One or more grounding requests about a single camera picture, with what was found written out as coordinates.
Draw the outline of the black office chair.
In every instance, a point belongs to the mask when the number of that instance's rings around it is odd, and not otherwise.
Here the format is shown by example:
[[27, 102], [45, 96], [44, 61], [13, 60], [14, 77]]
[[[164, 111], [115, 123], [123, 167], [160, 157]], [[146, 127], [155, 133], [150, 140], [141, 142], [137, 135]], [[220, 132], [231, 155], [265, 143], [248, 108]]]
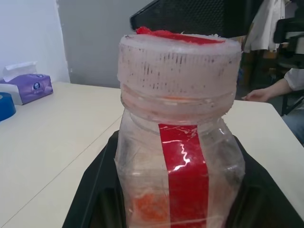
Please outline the black office chair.
[[280, 68], [304, 69], [304, 18], [280, 19], [273, 42], [279, 45], [276, 60]]

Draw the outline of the blue tape roll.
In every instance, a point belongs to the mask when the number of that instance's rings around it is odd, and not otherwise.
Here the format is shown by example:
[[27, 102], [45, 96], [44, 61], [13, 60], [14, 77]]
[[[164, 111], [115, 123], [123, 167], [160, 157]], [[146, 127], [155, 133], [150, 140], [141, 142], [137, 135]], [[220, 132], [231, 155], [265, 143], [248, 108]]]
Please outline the blue tape roll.
[[11, 94], [0, 92], [0, 122], [12, 117], [16, 108]]

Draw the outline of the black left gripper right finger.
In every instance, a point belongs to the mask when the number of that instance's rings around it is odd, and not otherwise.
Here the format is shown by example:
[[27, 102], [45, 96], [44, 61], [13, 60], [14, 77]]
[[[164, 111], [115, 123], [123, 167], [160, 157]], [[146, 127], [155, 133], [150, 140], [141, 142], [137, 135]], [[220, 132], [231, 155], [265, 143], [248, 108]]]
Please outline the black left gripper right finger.
[[252, 158], [237, 137], [245, 160], [245, 176], [225, 228], [304, 228], [292, 204], [268, 171]]

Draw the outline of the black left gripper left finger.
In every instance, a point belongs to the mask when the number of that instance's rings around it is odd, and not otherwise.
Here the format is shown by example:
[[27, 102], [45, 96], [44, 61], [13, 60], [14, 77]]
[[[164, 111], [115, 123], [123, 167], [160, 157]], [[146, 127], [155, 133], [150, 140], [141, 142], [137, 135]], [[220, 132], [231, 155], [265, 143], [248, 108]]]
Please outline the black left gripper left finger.
[[84, 172], [63, 228], [126, 228], [124, 196], [114, 157], [118, 131]]

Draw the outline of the white hanging coat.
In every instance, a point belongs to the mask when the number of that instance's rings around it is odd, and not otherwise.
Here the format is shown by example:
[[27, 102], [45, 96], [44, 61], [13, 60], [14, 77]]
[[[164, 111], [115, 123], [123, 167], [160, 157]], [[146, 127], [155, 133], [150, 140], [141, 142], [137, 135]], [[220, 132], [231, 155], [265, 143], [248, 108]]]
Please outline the white hanging coat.
[[290, 0], [263, 0], [248, 33], [244, 52], [268, 50], [276, 52], [279, 45], [273, 42], [276, 24], [285, 18], [285, 6]]

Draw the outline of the bystander leg blue jeans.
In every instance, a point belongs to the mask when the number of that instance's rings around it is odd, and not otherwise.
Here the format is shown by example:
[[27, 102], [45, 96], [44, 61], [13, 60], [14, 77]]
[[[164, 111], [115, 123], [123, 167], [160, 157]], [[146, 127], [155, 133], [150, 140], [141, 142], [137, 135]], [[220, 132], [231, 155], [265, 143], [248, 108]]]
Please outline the bystander leg blue jeans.
[[288, 128], [292, 131], [300, 144], [304, 144], [304, 112], [294, 112], [282, 117]]

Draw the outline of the bystander bare hand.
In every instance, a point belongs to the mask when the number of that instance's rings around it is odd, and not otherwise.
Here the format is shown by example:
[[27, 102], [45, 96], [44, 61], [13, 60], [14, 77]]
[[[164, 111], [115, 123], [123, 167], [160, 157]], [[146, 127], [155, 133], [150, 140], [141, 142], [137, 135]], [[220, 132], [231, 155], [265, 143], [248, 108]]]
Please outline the bystander bare hand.
[[271, 92], [268, 89], [264, 88], [264, 89], [253, 90], [250, 93], [248, 93], [246, 96], [242, 97], [241, 99], [244, 101], [251, 101], [251, 102], [267, 102], [272, 97], [273, 96]]

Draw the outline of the black mesh panel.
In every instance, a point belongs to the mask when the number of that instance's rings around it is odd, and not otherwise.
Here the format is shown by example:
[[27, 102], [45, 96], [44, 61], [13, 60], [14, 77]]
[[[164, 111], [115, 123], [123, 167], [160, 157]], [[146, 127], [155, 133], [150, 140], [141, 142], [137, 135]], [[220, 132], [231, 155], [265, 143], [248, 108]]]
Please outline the black mesh panel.
[[263, 0], [153, 0], [130, 17], [132, 30], [244, 36]]

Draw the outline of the purple tissue box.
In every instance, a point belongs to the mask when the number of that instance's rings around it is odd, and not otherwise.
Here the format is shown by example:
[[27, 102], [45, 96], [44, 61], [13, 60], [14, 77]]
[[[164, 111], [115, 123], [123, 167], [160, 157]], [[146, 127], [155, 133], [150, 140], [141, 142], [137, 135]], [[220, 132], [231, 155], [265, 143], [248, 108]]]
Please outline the purple tissue box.
[[51, 78], [37, 72], [37, 62], [5, 66], [0, 92], [9, 93], [15, 105], [25, 105], [53, 93]]

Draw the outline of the clear plastic bottle red tape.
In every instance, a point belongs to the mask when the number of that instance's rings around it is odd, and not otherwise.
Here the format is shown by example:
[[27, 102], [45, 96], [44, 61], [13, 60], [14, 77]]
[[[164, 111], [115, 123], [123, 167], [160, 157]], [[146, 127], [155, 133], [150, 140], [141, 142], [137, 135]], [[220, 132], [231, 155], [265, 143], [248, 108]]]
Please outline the clear plastic bottle red tape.
[[119, 43], [115, 164], [127, 228], [224, 228], [245, 175], [223, 121], [241, 46], [141, 27]]

